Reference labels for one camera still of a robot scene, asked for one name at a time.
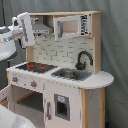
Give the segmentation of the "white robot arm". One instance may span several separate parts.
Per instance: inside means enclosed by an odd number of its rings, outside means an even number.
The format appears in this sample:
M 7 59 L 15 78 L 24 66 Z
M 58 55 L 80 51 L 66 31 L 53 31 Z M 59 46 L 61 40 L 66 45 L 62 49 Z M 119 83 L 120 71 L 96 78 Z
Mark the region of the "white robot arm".
M 0 27 L 0 61 L 8 60 L 16 54 L 15 40 L 21 40 L 21 47 L 35 44 L 31 18 L 28 12 L 12 18 L 11 26 Z

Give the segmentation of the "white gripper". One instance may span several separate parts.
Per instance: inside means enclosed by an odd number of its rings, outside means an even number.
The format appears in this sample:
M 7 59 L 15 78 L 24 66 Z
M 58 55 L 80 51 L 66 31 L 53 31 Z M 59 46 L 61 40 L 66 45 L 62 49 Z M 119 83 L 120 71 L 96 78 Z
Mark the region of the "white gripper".
M 35 44 L 31 18 L 28 12 L 12 18 L 12 33 L 15 39 L 21 40 L 21 47 L 26 48 Z

